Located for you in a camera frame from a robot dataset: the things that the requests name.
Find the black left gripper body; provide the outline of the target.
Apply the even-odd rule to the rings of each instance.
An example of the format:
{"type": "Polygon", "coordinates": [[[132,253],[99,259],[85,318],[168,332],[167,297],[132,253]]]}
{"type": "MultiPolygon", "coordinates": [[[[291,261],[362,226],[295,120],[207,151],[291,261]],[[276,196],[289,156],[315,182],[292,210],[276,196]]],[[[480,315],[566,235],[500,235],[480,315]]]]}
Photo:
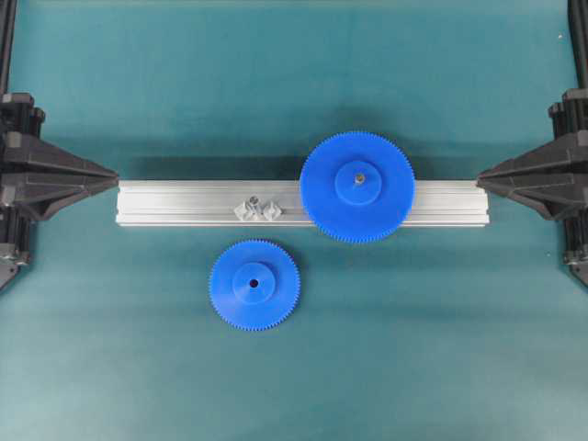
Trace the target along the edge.
{"type": "MultiPolygon", "coordinates": [[[[35,107],[30,94],[1,96],[1,177],[24,172],[23,165],[8,162],[8,133],[24,133],[38,138],[44,121],[44,111],[35,107]]],[[[18,271],[29,262],[31,220],[10,206],[8,196],[9,191],[1,187],[1,265],[7,266],[8,271],[18,271]]]]}

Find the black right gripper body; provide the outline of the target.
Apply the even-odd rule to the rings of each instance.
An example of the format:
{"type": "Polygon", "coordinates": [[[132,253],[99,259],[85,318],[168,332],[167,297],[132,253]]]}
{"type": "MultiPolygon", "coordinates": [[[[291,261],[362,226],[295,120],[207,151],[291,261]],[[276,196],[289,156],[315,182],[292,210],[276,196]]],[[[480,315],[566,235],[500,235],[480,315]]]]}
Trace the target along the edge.
{"type": "MultiPolygon", "coordinates": [[[[567,90],[561,101],[548,109],[555,139],[579,130],[587,130],[587,89],[567,90]]],[[[568,266],[587,264],[587,203],[576,209],[563,222],[565,236],[564,263],[568,266]]]]}

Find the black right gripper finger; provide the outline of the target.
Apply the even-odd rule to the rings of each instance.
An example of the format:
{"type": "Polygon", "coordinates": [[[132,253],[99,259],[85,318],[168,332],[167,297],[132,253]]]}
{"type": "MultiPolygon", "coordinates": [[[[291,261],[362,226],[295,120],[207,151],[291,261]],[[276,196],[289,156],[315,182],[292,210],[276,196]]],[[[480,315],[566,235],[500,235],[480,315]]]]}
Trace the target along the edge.
{"type": "Polygon", "coordinates": [[[566,179],[479,179],[477,186],[531,208],[547,221],[562,221],[586,208],[586,185],[566,179]]]}
{"type": "Polygon", "coordinates": [[[482,187],[498,178],[578,173],[583,167],[584,137],[560,136],[481,172],[477,177],[477,185],[482,187]]]}

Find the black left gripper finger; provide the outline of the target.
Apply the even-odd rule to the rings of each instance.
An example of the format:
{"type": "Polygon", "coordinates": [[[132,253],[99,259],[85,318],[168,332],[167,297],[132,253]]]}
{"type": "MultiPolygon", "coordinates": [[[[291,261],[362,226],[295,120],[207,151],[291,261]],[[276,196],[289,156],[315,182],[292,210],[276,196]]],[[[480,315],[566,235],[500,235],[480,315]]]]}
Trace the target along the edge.
{"type": "Polygon", "coordinates": [[[2,204],[30,220],[48,220],[58,211],[116,187],[116,176],[5,174],[2,204]]]}
{"type": "Polygon", "coordinates": [[[119,179],[115,171],[20,132],[4,136],[3,164],[21,172],[119,179]]]}

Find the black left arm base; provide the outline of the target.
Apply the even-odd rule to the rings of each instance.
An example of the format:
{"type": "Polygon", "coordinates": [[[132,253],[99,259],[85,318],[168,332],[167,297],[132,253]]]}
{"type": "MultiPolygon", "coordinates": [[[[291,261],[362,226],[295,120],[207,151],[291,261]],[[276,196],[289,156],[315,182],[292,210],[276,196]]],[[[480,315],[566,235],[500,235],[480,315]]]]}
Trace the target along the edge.
{"type": "Polygon", "coordinates": [[[0,261],[0,290],[5,289],[18,275],[19,265],[12,260],[0,261]]]}

